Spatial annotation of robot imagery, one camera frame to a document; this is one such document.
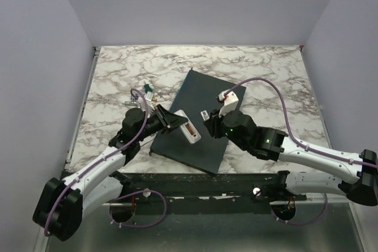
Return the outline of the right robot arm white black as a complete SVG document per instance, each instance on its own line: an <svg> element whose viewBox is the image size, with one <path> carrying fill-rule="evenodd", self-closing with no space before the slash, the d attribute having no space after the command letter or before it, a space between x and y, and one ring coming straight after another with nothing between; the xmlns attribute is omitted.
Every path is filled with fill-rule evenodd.
<svg viewBox="0 0 378 252"><path fill-rule="evenodd" d="M204 125L213 138L228 138L239 149L266 161L296 163L314 169L286 175L272 184L275 198L306 193L336 194L354 203L377 205L377 154L342 152L298 141L286 132L257 126L239 110L224 116L218 110L202 111Z"/></svg>

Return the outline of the white remote control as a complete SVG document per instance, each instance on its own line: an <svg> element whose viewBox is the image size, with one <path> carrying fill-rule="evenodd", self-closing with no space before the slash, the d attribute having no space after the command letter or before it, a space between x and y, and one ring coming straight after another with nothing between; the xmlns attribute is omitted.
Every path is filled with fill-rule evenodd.
<svg viewBox="0 0 378 252"><path fill-rule="evenodd" d="M201 139L201 135L186 113L183 110L177 110L174 114L187 119L187 122L180 126L180 130L190 144L197 143Z"/></svg>

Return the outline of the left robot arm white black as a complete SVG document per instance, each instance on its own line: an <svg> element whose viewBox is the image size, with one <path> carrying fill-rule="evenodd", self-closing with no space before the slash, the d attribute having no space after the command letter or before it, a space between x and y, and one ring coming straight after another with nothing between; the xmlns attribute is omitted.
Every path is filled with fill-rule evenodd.
<svg viewBox="0 0 378 252"><path fill-rule="evenodd" d="M120 131L96 159L62 180L47 181L32 220L44 229L46 237L68 240L80 227L90 207L112 199L124 202L130 197L130 186L111 174L135 157L142 140L154 133L172 132L188 122L184 115L171 113L161 105L157 105L152 114L140 108L129 109Z"/></svg>

